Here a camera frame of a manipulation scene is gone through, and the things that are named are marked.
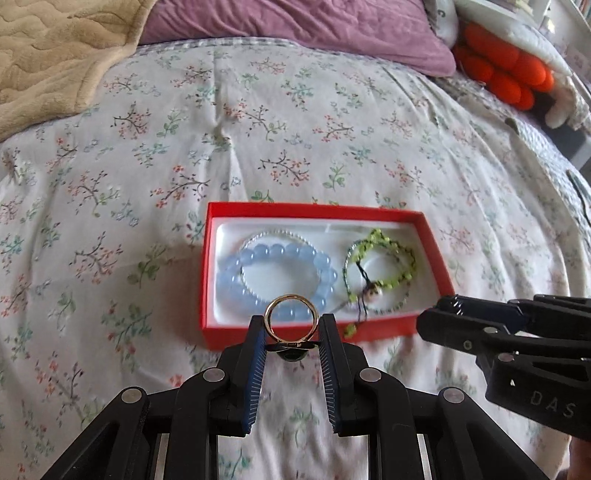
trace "floral bedsheet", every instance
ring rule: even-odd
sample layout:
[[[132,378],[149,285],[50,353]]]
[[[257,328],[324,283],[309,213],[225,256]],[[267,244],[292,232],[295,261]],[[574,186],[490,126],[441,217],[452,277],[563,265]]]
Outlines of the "floral bedsheet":
[[[140,48],[86,112],[0,145],[0,479],[40,478],[121,389],[216,362],[196,309],[210,200],[421,210],[459,293],[589,295],[589,227],[544,141],[390,62],[279,40]],[[411,388],[464,389],[556,473],[567,437],[486,402],[472,357],[416,336],[363,347]],[[367,478],[366,440],[332,435],[319,369],[268,357],[220,478]]]

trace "blue bead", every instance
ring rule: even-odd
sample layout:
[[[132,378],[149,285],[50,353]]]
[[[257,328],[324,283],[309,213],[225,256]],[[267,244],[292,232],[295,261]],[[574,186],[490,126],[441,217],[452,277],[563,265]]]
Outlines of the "blue bead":
[[[250,265],[255,258],[255,253],[250,248],[240,250],[240,262],[242,265]]]
[[[283,255],[284,251],[285,251],[285,249],[283,248],[283,245],[273,244],[273,245],[271,245],[271,248],[269,249],[269,257],[271,257],[271,258],[281,257]]]
[[[312,318],[312,312],[306,305],[300,303],[297,307],[294,308],[294,317],[299,322],[302,322],[304,320],[310,320]]]
[[[292,322],[296,313],[289,305],[279,305],[273,310],[273,316],[280,322]]]
[[[337,274],[334,268],[327,268],[325,270],[320,270],[320,282],[321,283],[328,283],[332,285],[336,282]]]
[[[300,247],[299,256],[305,262],[312,262],[316,256],[316,250],[310,245],[303,245]]]
[[[318,295],[314,295],[310,301],[314,304],[314,307],[316,307],[316,310],[318,310],[318,314],[322,315],[322,309],[324,307],[326,307],[326,299],[324,297],[320,297]]]
[[[320,270],[330,266],[330,257],[324,252],[319,252],[314,257],[314,266]]]
[[[237,255],[230,255],[230,256],[224,258],[220,262],[220,266],[224,270],[229,270],[231,268],[239,267],[240,266],[240,258]]]
[[[262,301],[260,298],[255,297],[252,293],[249,293],[244,295],[242,301],[247,315],[252,316],[260,314],[259,312],[262,310]]]
[[[242,300],[243,297],[248,295],[248,291],[241,283],[233,283],[230,285],[230,294],[232,294],[232,297],[235,299]]]
[[[288,257],[297,257],[300,253],[300,246],[298,244],[287,244],[285,246],[285,254]]]
[[[269,247],[265,244],[258,244],[252,250],[255,254],[255,260],[264,260],[269,256]]]
[[[238,273],[231,271],[231,270],[222,270],[217,275],[217,284],[224,287],[229,287],[232,283],[236,281],[236,279],[240,279]]]
[[[324,298],[328,298],[330,297],[333,292],[335,291],[335,289],[333,288],[332,285],[328,284],[328,283],[320,283],[318,285],[318,287],[316,288],[316,293],[315,295],[318,295],[319,297],[324,297]]]

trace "quilted blanket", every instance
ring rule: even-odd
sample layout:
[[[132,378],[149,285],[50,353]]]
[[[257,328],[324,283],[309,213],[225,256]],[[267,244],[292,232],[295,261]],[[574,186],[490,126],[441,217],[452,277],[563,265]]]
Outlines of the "quilted blanket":
[[[441,85],[282,41],[140,47],[83,113],[0,144],[0,479],[39,479],[121,389],[216,363],[197,307],[210,200],[420,210],[458,293],[591,294],[568,161],[487,92]],[[567,436],[487,402],[474,357],[362,347],[410,388],[462,388],[556,474]],[[366,439],[332,434],[317,352],[268,356],[252,434],[220,438],[218,463],[225,480],[368,477]]]
[[[131,55],[156,0],[0,2],[0,141],[88,108]]]

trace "orange plush toy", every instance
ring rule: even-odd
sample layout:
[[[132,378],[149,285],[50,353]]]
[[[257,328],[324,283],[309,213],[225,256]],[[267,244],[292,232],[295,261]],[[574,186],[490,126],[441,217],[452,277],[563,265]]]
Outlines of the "orange plush toy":
[[[519,110],[534,106],[532,89],[549,92],[554,86],[550,69],[537,57],[501,40],[480,25],[464,30],[466,45],[456,45],[456,63],[471,79],[483,82],[499,100]]]

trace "ring band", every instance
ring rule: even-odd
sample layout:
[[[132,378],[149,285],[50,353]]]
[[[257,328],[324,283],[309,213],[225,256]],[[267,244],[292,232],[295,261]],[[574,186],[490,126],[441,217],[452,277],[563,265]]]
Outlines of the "ring band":
[[[312,328],[302,338],[300,338],[299,340],[296,340],[296,341],[284,340],[283,338],[277,336],[277,334],[273,331],[273,327],[271,326],[271,313],[273,313],[273,310],[275,309],[275,307],[277,307],[282,301],[286,301],[286,300],[298,300],[298,301],[302,302],[304,305],[306,305],[310,309],[310,311],[312,312]],[[303,343],[303,342],[307,342],[308,340],[310,340],[312,338],[312,335],[314,335],[314,333],[316,332],[316,329],[318,328],[318,321],[319,321],[318,310],[316,310],[316,307],[314,307],[314,304],[310,300],[308,300],[306,297],[303,297],[302,295],[288,293],[286,295],[281,295],[280,297],[277,297],[275,300],[273,300],[267,306],[267,309],[265,310],[265,317],[263,320],[263,324],[264,324],[265,330],[267,331],[269,336],[271,338],[273,338],[273,340],[275,340],[278,343]]]

